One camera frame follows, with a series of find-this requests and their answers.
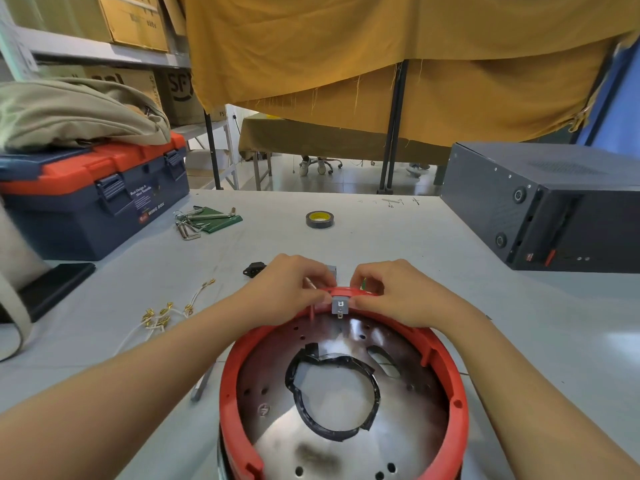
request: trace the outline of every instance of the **black metal box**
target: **black metal box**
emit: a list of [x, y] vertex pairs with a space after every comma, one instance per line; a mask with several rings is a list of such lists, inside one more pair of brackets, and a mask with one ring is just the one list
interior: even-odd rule
[[574, 144], [457, 143], [442, 199], [513, 269], [640, 273], [640, 160]]

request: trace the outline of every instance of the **floor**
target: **floor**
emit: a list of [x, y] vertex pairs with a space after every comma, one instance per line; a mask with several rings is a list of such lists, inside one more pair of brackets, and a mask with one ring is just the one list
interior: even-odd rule
[[[322, 192], [322, 193], [347, 193], [347, 194], [375, 194], [380, 184], [380, 172], [382, 163], [375, 162], [371, 165], [368, 160], [343, 159], [342, 168], [333, 166], [333, 174], [329, 175], [328, 168], [325, 175], [317, 172], [317, 164], [309, 167], [306, 177], [300, 176], [299, 155], [287, 155], [274, 153], [271, 157], [272, 177], [265, 177], [261, 183], [263, 191], [276, 192]], [[433, 178], [436, 167], [431, 167], [420, 178], [416, 178], [407, 172], [408, 163], [395, 165], [393, 177], [393, 190], [395, 195], [434, 195], [436, 189], [433, 186]], [[267, 161], [260, 161], [260, 174], [267, 170]], [[211, 177], [189, 176], [191, 188], [200, 188], [202, 182], [209, 181]], [[253, 162], [244, 161], [238, 165], [238, 179], [240, 190], [256, 190]], [[230, 189], [228, 183], [223, 182], [225, 189]]]

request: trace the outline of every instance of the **toolbox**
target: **toolbox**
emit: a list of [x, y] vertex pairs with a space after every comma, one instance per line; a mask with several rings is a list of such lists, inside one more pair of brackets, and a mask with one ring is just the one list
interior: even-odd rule
[[186, 143], [0, 155], [0, 194], [44, 259], [100, 260], [189, 193]]

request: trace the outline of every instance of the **mustard yellow cloth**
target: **mustard yellow cloth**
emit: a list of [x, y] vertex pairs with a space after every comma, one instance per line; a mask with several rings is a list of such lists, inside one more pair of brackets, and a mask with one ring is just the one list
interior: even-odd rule
[[[206, 108], [386, 132], [391, 66], [418, 59], [401, 136], [433, 144], [553, 131], [582, 109], [611, 44], [640, 29], [640, 0], [184, 2]], [[280, 110], [261, 105], [279, 95]]]

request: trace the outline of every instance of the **electrical tape roll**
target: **electrical tape roll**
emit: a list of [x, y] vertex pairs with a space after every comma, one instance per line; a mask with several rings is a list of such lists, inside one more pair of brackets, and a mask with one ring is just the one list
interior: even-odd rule
[[333, 214], [326, 210], [314, 210], [307, 214], [307, 225], [312, 229], [326, 229], [333, 225]]

